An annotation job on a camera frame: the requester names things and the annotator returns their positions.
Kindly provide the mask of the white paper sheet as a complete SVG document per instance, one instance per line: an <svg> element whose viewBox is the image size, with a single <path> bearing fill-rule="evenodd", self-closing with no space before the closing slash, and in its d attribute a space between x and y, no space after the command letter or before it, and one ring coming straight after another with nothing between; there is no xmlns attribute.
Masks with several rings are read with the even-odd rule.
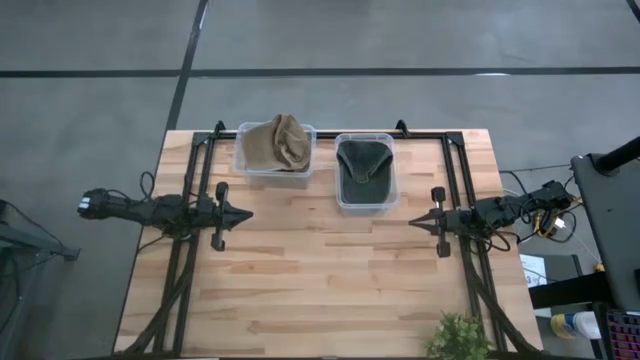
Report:
<svg viewBox="0 0 640 360"><path fill-rule="evenodd" d="M543 257L521 254L520 260L529 288L548 284Z"/></svg>

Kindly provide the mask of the grey desk panel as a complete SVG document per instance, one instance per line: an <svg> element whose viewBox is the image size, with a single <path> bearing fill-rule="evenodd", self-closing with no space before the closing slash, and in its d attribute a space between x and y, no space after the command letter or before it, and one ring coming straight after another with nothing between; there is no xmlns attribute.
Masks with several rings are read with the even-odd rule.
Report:
<svg viewBox="0 0 640 360"><path fill-rule="evenodd" d="M605 176L588 156L571 159L616 305L640 312L640 160Z"/></svg>

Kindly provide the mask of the black round pole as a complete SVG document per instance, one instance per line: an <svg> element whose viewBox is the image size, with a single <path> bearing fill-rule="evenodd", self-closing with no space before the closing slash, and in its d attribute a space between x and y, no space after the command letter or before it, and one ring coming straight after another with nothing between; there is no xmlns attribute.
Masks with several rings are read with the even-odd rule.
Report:
<svg viewBox="0 0 640 360"><path fill-rule="evenodd" d="M601 174L609 174L638 157L640 157L640 136L609 153L593 155L592 160L598 172Z"/></svg>

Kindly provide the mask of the grey metal cart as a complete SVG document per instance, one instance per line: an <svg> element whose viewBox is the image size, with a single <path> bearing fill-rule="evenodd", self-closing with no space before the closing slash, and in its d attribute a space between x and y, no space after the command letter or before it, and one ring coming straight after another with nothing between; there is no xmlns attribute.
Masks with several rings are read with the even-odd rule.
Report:
<svg viewBox="0 0 640 360"><path fill-rule="evenodd" d="M56 257L75 261L79 253L0 199L0 360L16 352L42 267Z"/></svg>

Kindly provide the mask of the white blue yellow bottle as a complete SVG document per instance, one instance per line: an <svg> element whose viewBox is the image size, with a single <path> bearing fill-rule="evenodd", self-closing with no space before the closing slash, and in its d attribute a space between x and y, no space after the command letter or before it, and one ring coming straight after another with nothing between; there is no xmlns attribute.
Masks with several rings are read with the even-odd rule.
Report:
<svg viewBox="0 0 640 360"><path fill-rule="evenodd" d="M553 315L550 320L550 325L554 334L560 338L601 339L599 325L593 311Z"/></svg>

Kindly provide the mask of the black desk beam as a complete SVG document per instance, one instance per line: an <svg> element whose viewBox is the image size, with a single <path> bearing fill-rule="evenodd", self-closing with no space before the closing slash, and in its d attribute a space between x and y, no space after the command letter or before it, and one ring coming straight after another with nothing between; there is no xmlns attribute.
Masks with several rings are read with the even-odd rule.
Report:
<svg viewBox="0 0 640 360"><path fill-rule="evenodd" d="M529 295L534 309L592 302L615 304L604 272L531 287Z"/></svg>

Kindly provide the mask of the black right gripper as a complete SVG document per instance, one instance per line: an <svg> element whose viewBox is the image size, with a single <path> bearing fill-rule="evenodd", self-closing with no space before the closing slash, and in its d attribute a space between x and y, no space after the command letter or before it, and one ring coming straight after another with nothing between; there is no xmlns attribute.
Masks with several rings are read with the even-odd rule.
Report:
<svg viewBox="0 0 640 360"><path fill-rule="evenodd" d="M440 258L449 257L451 255L450 243L446 240L446 233L458 234L467 229L471 223L471 210L444 210L443 204L446 200L445 189L443 187L434 187L431 189L431 198L435 203L435 207L428 213L409 220L408 225L426 230L431 235L438 237L436 244L436 253ZM428 220L433 220L434 224L423 224Z"/></svg>

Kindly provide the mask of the small green artificial plant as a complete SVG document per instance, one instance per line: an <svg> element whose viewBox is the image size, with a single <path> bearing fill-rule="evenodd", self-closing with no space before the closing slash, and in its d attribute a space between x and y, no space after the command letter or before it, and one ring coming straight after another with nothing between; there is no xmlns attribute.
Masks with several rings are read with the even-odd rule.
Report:
<svg viewBox="0 0 640 360"><path fill-rule="evenodd" d="M492 348L481 319L443 312L439 326L425 344L425 355L429 360L486 360Z"/></svg>

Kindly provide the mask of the narrow clear plastic bin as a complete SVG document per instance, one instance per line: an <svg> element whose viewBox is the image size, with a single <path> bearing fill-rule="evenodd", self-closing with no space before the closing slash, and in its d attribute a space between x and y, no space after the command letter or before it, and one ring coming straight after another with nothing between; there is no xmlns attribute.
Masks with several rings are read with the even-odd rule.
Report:
<svg viewBox="0 0 640 360"><path fill-rule="evenodd" d="M339 164L336 157L336 200L342 213L345 216L375 216L387 212L388 210L393 208L400 200L400 191L396 175L397 162L394 152L394 139L389 134L385 133L343 133L340 134L335 140L335 155L337 153L339 144L346 140L377 141L386 144L393 153L393 165L391 166L391 189L386 202L382 204L346 204L341 200L341 190L339 184Z"/></svg>

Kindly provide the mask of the wide clear plastic bin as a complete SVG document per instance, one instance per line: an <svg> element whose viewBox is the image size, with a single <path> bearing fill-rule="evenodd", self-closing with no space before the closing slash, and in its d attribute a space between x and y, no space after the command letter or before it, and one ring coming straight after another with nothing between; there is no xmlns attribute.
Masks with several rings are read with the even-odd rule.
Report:
<svg viewBox="0 0 640 360"><path fill-rule="evenodd" d="M245 122L237 129L232 161L233 172L244 176L252 186L305 189L311 180L315 167L316 129L308 124L301 125L311 143L311 158L303 171L252 170L246 161L243 145L247 133L258 126L260 126L259 122Z"/></svg>

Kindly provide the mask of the dark green baseball cap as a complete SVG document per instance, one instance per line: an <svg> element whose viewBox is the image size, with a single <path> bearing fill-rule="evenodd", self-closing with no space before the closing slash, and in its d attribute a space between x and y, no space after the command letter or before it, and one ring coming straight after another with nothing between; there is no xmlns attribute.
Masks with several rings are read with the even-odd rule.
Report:
<svg viewBox="0 0 640 360"><path fill-rule="evenodd" d="M346 204L382 204L391 189L393 153L377 141L346 140L339 144L341 200Z"/></svg>

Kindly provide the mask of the backlit computer keyboard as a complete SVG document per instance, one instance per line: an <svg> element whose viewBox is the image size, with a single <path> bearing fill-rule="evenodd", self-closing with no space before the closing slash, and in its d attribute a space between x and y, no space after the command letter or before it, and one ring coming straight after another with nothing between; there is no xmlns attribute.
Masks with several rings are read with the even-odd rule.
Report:
<svg viewBox="0 0 640 360"><path fill-rule="evenodd" d="M640 360L640 315L607 314L608 351L612 360Z"/></svg>

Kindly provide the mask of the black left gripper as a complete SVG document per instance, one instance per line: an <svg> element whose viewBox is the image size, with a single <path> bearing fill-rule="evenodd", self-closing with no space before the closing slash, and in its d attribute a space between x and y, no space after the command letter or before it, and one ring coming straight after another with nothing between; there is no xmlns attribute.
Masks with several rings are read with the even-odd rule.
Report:
<svg viewBox="0 0 640 360"><path fill-rule="evenodd" d="M199 199L199 223L202 228L213 228L211 235L211 247L216 251L225 250L225 242L222 239L225 204L227 202L229 185L220 182L216 185L215 197L204 195ZM252 211L229 207L229 230L252 218Z"/></svg>

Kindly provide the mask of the tan baseball cap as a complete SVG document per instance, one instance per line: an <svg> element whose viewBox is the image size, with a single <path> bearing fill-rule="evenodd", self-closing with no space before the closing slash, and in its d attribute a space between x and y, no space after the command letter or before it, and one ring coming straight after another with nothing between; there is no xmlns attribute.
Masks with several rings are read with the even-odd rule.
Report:
<svg viewBox="0 0 640 360"><path fill-rule="evenodd" d="M273 125L273 155L286 171L305 171L311 159L311 139L296 118L276 115Z"/></svg>

